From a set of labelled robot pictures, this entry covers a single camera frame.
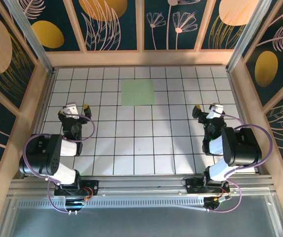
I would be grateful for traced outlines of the white grid mat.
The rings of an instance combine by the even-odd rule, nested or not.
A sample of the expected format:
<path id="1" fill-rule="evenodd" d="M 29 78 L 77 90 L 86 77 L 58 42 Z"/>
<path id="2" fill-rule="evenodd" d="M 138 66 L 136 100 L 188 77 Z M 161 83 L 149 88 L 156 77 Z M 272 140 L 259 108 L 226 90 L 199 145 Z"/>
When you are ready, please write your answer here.
<path id="1" fill-rule="evenodd" d="M 156 103 L 121 104 L 121 82 L 152 79 Z M 88 104 L 92 121 L 82 127 L 86 139 L 78 157 L 61 162 L 83 176 L 170 175 L 202 173 L 219 156 L 202 151 L 204 129 L 192 117 L 219 102 L 239 125 L 239 111 L 223 66 L 93 67 L 55 70 L 55 83 L 42 133 L 62 133 L 59 110 L 74 102 L 78 112 Z"/>

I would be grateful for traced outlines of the small black electronics module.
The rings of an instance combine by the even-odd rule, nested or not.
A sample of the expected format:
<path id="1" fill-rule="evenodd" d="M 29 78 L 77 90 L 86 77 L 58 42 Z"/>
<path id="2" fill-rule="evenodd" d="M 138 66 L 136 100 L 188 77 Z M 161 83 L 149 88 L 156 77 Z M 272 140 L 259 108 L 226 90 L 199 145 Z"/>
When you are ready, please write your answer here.
<path id="1" fill-rule="evenodd" d="M 67 197 L 65 198 L 64 209 L 69 213 L 77 214 L 88 204 L 90 198 L 90 196 L 84 196 L 80 198 Z"/>
<path id="2" fill-rule="evenodd" d="M 230 199 L 231 197 L 229 195 L 221 197 L 204 197 L 203 207 L 209 210 L 217 210 L 221 203 Z"/>

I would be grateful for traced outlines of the grey metal panel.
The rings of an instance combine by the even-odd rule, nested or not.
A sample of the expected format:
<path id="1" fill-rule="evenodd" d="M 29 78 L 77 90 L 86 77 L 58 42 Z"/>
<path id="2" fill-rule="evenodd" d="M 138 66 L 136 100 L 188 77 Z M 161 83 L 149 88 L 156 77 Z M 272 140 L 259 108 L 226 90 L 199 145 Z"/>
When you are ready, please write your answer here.
<path id="1" fill-rule="evenodd" d="M 8 237 L 283 237 L 264 196 L 213 213 L 179 207 L 88 208 L 77 215 L 19 207 Z"/>

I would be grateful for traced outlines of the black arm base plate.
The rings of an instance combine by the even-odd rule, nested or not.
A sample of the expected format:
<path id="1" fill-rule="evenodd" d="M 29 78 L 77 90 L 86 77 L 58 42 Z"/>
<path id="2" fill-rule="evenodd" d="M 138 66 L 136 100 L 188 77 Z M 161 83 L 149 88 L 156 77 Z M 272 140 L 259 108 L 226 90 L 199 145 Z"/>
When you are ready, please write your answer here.
<path id="1" fill-rule="evenodd" d="M 99 182 L 97 180 L 81 180 L 79 183 L 62 185 L 54 190 L 55 196 L 86 197 L 96 196 Z"/>
<path id="2" fill-rule="evenodd" d="M 230 192 L 227 181 L 213 181 L 203 178 L 185 179 L 185 188 L 188 194 L 221 194 L 223 191 Z"/>

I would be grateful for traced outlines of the aluminium corner post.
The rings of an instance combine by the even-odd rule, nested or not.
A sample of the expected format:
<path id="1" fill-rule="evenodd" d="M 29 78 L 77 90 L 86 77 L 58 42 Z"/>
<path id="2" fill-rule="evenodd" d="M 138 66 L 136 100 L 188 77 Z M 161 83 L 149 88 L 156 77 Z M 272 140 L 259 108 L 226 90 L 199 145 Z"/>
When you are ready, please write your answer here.
<path id="1" fill-rule="evenodd" d="M 239 61 L 242 53 L 244 52 L 245 48 L 247 47 L 248 43 L 251 41 L 251 38 L 255 34 L 256 30 L 258 29 L 261 21 L 263 20 L 266 12 L 268 11 L 272 0 L 259 0 L 252 16 L 250 17 L 249 22 L 245 26 L 235 48 L 233 54 L 226 66 L 226 71 L 231 73 L 231 71 L 236 66 L 237 62 Z"/>
<path id="2" fill-rule="evenodd" d="M 46 55 L 44 47 L 32 29 L 30 20 L 37 20 L 45 9 L 44 0 L 2 0 L 9 13 L 21 29 L 23 36 L 29 42 L 36 56 L 47 72 L 53 74 L 53 66 Z"/>

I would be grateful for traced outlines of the aluminium extrusion rail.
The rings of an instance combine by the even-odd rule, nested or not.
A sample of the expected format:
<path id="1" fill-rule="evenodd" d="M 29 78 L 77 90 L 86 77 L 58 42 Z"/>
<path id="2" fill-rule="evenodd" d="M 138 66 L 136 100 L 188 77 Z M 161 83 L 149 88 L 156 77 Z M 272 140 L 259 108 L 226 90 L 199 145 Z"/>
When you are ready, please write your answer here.
<path id="1" fill-rule="evenodd" d="M 98 197 L 101 198 L 146 198 L 183 197 L 187 195 L 183 175 L 144 176 L 85 176 L 84 180 L 99 181 Z M 235 182 L 244 196 L 275 194 L 276 188 L 270 175 L 237 174 L 230 180 Z M 45 197 L 47 182 L 36 177 L 11 181 L 8 197 Z"/>

